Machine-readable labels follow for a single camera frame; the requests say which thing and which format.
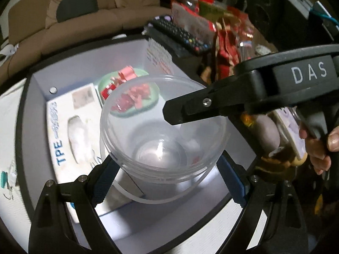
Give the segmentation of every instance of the screw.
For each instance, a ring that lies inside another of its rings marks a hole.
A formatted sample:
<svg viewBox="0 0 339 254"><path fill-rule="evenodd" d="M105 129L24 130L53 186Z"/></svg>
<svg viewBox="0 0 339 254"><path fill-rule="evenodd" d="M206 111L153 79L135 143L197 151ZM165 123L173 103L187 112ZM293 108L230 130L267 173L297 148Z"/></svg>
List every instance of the screw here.
<svg viewBox="0 0 339 254"><path fill-rule="evenodd" d="M258 182L259 181L259 177L257 175L251 176L251 181Z"/></svg>
<svg viewBox="0 0 339 254"><path fill-rule="evenodd" d="M209 98L205 98L205 99L202 101L202 104L204 105L204 107L209 107L209 106L211 106L211 104L212 104L212 100L209 99Z"/></svg>
<svg viewBox="0 0 339 254"><path fill-rule="evenodd" d="M78 177L78 181L80 181L80 182L87 181L87 176L86 175L81 175L80 177Z"/></svg>
<svg viewBox="0 0 339 254"><path fill-rule="evenodd" d="M284 181L284 185L287 186L287 187L291 187L292 186L290 181Z"/></svg>
<svg viewBox="0 0 339 254"><path fill-rule="evenodd" d="M56 94L58 92L58 89L56 87L50 87L50 93Z"/></svg>
<svg viewBox="0 0 339 254"><path fill-rule="evenodd" d="M48 187L51 187L53 184L54 184L54 181L52 179L50 179L46 182L45 185L48 186Z"/></svg>

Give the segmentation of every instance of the green plate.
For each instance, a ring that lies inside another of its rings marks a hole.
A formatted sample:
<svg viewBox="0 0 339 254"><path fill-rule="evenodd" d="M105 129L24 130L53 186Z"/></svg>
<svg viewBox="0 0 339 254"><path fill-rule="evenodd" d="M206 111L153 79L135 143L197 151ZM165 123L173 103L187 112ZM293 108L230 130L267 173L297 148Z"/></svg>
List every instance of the green plate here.
<svg viewBox="0 0 339 254"><path fill-rule="evenodd" d="M148 72L146 72L142 69L138 69L138 68L133 68L133 69L134 69L134 72L137 75L137 77L148 75ZM101 101L103 103L105 101L103 100L100 93L109 84L109 82L111 81L111 77L119 77L119 71L115 71L115 72L111 72L109 74L106 74L100 80L100 82L98 84L99 95L100 95ZM159 90L159 87L155 83L149 83L149 87L150 87L150 99L143 99L142 100L142 108L141 109L136 109L133 106L132 108L128 109L126 112L119 113L118 111L111 111L111 114L114 115L114 116L118 116L118 117L130 117L130 116L132 116L136 113L146 111L148 109L153 108L159 100L160 90Z"/></svg>

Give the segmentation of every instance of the red package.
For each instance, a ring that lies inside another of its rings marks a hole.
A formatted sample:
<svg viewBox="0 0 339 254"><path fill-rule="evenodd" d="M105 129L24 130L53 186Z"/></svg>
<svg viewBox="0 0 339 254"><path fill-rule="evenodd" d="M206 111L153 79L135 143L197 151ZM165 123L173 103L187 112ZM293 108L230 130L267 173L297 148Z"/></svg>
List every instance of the red package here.
<svg viewBox="0 0 339 254"><path fill-rule="evenodd" d="M233 67L239 64L240 54L237 40L229 27L218 31L219 50L217 53L218 79L233 75Z"/></svg>
<svg viewBox="0 0 339 254"><path fill-rule="evenodd" d="M133 99L136 109L142 108L142 100L150 98L150 87L147 84L133 87L128 91L128 95Z"/></svg>
<svg viewBox="0 0 339 254"><path fill-rule="evenodd" d="M128 94L122 94L117 100L117 104L112 106L113 111L126 112L128 109L134 106L133 99Z"/></svg>
<svg viewBox="0 0 339 254"><path fill-rule="evenodd" d="M127 66L119 71L119 76L122 80L128 81L133 78L136 78L137 75L134 72L134 69L131 66Z"/></svg>
<svg viewBox="0 0 339 254"><path fill-rule="evenodd" d="M206 44L212 44L216 28L212 22L199 16L180 3L172 3L173 23Z"/></svg>
<svg viewBox="0 0 339 254"><path fill-rule="evenodd" d="M105 89L101 92L101 96L104 100L108 98L108 96L111 94L113 90L116 89L116 86L113 83L109 83Z"/></svg>

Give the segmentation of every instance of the tv remote control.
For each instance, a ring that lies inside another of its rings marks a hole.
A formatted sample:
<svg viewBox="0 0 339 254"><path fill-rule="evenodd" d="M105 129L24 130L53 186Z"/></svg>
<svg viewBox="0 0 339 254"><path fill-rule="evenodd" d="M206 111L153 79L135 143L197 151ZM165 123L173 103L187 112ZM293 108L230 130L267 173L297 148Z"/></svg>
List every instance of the tv remote control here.
<svg viewBox="0 0 339 254"><path fill-rule="evenodd" d="M150 22L154 28L168 35L184 46L187 50L193 52L196 55L202 55L211 50L211 46L204 44L202 41L194 37L191 33L178 27L177 25L169 22L165 19L152 20Z"/></svg>

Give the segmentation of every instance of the human hand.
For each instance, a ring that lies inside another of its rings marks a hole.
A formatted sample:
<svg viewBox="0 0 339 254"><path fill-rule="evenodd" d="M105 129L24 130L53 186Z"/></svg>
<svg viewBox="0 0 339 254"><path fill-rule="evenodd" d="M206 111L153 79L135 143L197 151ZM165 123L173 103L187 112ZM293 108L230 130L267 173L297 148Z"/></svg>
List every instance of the human hand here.
<svg viewBox="0 0 339 254"><path fill-rule="evenodd" d="M312 138L305 127L299 130L299 136L305 139L306 152L310 156L311 163L318 175L331 167L331 159L327 155L324 143L319 139ZM339 151L339 126L335 128L327 139L327 149L331 152Z"/></svg>

